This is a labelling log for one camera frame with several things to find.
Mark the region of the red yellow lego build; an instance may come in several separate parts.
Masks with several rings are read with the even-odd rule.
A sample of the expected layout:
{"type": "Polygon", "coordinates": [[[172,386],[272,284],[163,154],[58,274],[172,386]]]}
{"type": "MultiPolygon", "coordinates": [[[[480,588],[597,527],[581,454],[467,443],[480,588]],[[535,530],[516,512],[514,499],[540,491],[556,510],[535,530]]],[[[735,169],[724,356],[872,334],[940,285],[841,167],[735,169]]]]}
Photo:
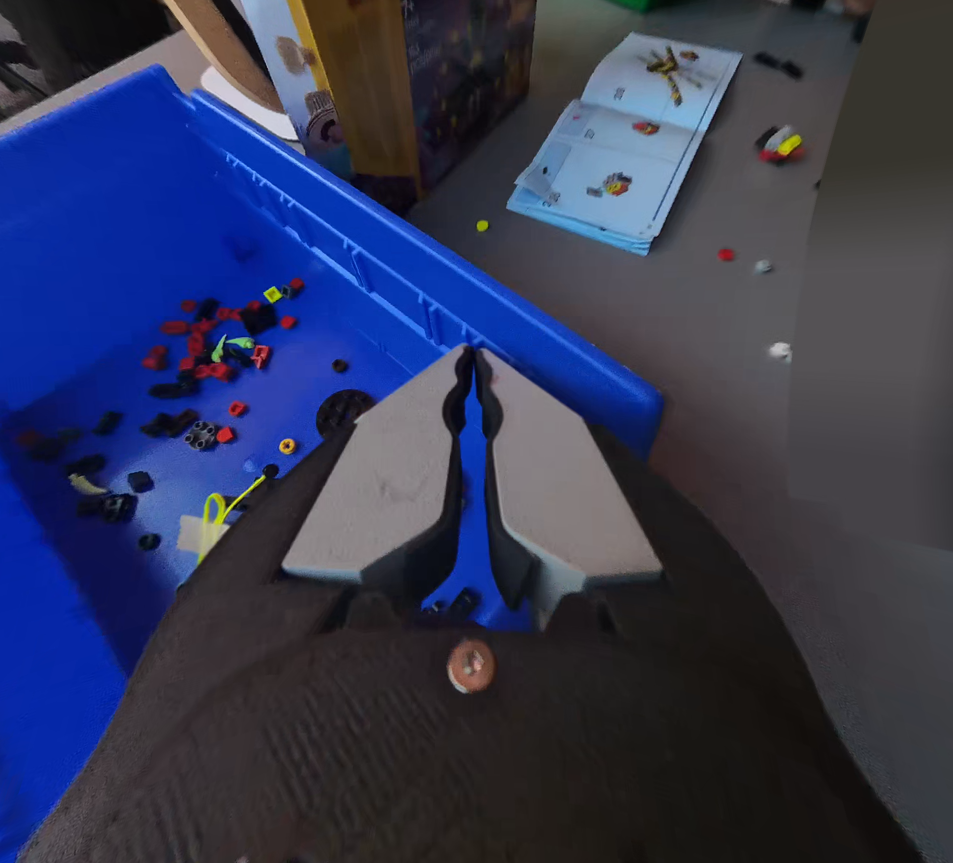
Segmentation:
{"type": "Polygon", "coordinates": [[[793,126],[774,127],[758,137],[756,150],[762,162],[781,166],[802,157],[804,141],[793,126]]]}

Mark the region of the yellow and purple lego box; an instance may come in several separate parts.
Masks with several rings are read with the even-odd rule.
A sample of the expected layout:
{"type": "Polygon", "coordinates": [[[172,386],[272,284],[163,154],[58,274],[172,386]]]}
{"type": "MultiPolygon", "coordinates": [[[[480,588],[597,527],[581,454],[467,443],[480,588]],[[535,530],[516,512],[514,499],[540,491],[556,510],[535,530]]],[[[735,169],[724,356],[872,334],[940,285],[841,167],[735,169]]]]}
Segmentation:
{"type": "Polygon", "coordinates": [[[526,97],[538,0],[285,0],[305,153],[385,206],[431,192],[526,97]]]}

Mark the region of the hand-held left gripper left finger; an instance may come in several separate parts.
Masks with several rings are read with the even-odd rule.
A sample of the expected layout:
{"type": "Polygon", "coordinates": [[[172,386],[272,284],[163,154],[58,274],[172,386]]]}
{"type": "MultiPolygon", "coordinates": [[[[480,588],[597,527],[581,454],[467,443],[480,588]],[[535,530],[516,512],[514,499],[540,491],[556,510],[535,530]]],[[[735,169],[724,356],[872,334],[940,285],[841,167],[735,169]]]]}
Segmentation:
{"type": "Polygon", "coordinates": [[[355,421],[283,571],[399,603],[423,602],[450,576],[474,354],[453,348],[355,421]]]}

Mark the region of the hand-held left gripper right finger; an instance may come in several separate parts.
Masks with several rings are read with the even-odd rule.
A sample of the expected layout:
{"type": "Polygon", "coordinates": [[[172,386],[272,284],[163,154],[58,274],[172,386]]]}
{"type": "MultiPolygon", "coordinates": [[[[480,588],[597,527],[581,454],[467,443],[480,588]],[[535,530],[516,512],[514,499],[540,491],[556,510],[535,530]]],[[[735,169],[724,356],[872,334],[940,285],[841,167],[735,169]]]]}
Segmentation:
{"type": "Polygon", "coordinates": [[[543,627],[569,595],[663,566],[584,419],[494,353],[475,354],[491,569],[543,627]]]}

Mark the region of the blue plastic bin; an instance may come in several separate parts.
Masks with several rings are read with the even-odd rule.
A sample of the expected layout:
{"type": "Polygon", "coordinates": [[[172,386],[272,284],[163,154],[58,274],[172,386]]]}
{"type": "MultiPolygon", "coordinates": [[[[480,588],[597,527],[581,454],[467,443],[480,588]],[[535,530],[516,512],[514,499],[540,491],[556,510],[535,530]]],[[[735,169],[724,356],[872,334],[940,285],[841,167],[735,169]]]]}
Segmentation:
{"type": "Polygon", "coordinates": [[[485,346],[646,458],[661,394],[477,267],[160,66],[2,137],[2,861],[98,743],[197,561],[47,510],[4,424],[184,300],[332,283],[382,398],[485,346]]]}

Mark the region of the pile of lego pieces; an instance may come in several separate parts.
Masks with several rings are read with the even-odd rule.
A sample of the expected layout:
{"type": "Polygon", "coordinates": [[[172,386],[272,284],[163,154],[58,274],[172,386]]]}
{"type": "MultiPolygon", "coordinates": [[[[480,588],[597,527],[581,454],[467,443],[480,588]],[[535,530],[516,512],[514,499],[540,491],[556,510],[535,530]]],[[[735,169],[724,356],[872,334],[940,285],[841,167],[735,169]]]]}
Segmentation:
{"type": "Polygon", "coordinates": [[[264,474],[243,518],[383,392],[365,377],[362,353],[348,349],[345,335],[356,330],[329,281],[295,276],[241,306],[186,299],[181,312],[161,322],[161,340],[145,344],[135,368],[108,354],[15,413],[3,437],[41,507],[59,501],[83,530],[99,523],[141,551],[167,546],[197,561],[176,548],[183,514],[264,474]]]}

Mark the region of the lego instruction booklet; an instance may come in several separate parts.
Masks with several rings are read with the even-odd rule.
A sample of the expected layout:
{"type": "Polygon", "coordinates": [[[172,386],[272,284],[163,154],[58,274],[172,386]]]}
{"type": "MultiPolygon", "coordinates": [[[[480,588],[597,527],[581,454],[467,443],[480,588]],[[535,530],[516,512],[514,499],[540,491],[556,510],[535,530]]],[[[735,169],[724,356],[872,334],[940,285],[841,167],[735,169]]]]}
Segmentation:
{"type": "Polygon", "coordinates": [[[743,59],[628,34],[562,111],[507,210],[646,256],[743,59]]]}

